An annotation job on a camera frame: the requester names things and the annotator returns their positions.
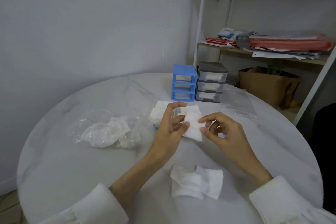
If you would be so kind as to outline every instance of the white wall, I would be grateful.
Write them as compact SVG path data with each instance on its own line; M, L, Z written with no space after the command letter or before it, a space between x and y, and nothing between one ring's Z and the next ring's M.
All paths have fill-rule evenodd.
M60 100L109 78L192 62L194 0L0 0L0 194Z
M217 20L225 26L225 11L223 20ZM336 40L336 0L233 0L228 27L253 31L263 30L318 30ZM229 73L237 75L239 69L266 63L249 59L221 56L221 62ZM295 99L302 102L318 73L318 67L288 67L288 72L302 76ZM312 119L317 110L325 105L336 102L335 81L336 64L332 66L316 97L304 113L298 128L308 138L311 133Z

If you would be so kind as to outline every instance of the person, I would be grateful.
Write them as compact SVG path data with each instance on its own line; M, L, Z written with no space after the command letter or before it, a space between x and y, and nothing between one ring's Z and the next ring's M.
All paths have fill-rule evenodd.
M174 155L182 135L190 126L188 122L181 123L184 116L171 118L175 108L185 106L187 104L183 102L168 105L147 154L109 188L103 184L97 185L72 207L41 224L127 223L125 211L136 194ZM272 177L254 154L241 124L221 112L206 115L199 122L206 122L206 128L201 128L202 134L216 144L258 187L250 194L250 200L264 223L336 223L336 216L314 208L283 177ZM218 133L224 133L226 137L220 138Z

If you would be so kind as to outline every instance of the hand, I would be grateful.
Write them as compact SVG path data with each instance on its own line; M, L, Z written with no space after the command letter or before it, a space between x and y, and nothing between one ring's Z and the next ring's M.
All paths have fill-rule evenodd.
M214 142L258 186L272 179L272 175L254 154L241 124L222 112L206 115L198 121L206 121L205 127L209 127L209 130L201 128L201 133ZM226 137L218 137L218 133L223 133Z
M180 123L184 120L184 115L171 118L173 110L177 107L186 107L187 103L174 102L168 104L166 111L157 130L153 144L148 154L158 160L161 166L174 155L179 146L182 135L190 126L189 122Z

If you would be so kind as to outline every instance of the gray mini drawer unit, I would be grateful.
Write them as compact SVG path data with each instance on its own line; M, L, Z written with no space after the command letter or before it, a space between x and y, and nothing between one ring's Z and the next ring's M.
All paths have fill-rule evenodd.
M200 61L195 100L220 103L228 70L217 62Z

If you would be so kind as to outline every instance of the white marble table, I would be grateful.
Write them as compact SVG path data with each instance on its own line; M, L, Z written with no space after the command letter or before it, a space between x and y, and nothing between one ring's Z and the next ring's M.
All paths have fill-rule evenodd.
M61 212L88 194L99 182L111 185L148 150L100 149L73 143L66 128L89 108L141 115L157 100L170 100L172 75L124 76L85 88L51 109L30 133L18 167L19 199L29 223ZM202 114L227 113L240 122L259 160L272 175L283 175L303 197L321 207L323 186L317 161L297 129L278 111L250 96L257 120L232 115L217 103L198 104ZM219 200L170 196L173 163L224 170ZM248 199L255 189L208 140L197 145L183 139L173 158L141 189L129 209L130 223L261 223Z

